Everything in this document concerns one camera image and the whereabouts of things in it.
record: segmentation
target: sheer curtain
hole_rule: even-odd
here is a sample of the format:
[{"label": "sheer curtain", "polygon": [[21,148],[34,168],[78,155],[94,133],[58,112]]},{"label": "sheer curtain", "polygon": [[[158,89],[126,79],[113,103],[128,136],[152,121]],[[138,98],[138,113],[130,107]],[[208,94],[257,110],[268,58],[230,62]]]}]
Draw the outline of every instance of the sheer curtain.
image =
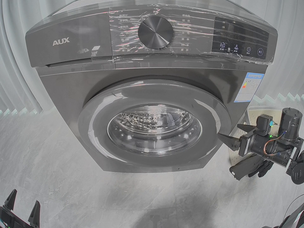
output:
[{"label": "sheer curtain", "polygon": [[[53,103],[31,68],[25,33],[41,19],[73,0],[1,0],[0,110],[49,110]],[[304,0],[231,0],[265,19],[278,30],[274,64],[256,95],[304,93]]]}]

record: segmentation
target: door glass window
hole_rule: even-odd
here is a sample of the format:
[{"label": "door glass window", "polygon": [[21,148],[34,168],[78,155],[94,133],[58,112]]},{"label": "door glass window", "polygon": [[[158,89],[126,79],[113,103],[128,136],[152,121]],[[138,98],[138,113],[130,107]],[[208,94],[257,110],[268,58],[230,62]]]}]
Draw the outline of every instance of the door glass window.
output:
[{"label": "door glass window", "polygon": [[125,150],[165,155],[195,144],[202,134],[202,126],[189,112],[155,104],[121,112],[110,121],[107,132]]}]

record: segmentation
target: washer door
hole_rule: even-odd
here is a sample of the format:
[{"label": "washer door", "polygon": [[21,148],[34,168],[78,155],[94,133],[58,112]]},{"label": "washer door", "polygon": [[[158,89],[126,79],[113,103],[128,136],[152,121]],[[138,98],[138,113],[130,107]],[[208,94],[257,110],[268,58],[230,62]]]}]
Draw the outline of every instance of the washer door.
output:
[{"label": "washer door", "polygon": [[168,167],[206,156],[229,134],[231,119],[215,96],[195,86],[149,79],[93,97],[78,118],[82,140],[131,165]]}]

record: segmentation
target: washer top panel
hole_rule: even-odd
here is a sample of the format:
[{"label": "washer top panel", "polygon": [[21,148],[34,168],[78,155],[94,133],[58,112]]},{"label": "washer top panel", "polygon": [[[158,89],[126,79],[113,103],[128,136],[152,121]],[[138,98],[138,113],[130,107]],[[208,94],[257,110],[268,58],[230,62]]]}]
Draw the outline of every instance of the washer top panel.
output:
[{"label": "washer top panel", "polygon": [[[173,29],[169,39],[158,38],[162,43],[138,36],[140,25],[152,16]],[[269,64],[277,36],[267,22],[228,0],[77,0],[35,25],[25,39],[31,65],[37,67],[153,53]]]}]

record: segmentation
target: plastic wrap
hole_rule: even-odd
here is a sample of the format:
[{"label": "plastic wrap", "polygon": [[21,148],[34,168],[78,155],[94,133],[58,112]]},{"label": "plastic wrap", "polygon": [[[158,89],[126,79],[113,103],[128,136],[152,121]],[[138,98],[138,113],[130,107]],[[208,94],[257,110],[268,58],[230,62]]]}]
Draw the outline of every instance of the plastic wrap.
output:
[{"label": "plastic wrap", "polygon": [[[173,39],[164,48],[147,48],[138,38],[139,25],[150,16],[164,17],[173,27]],[[109,8],[109,21],[114,56],[173,53],[273,62],[274,50],[268,50],[268,44],[273,38],[276,41],[275,33],[226,13],[168,4],[137,5]]]}]

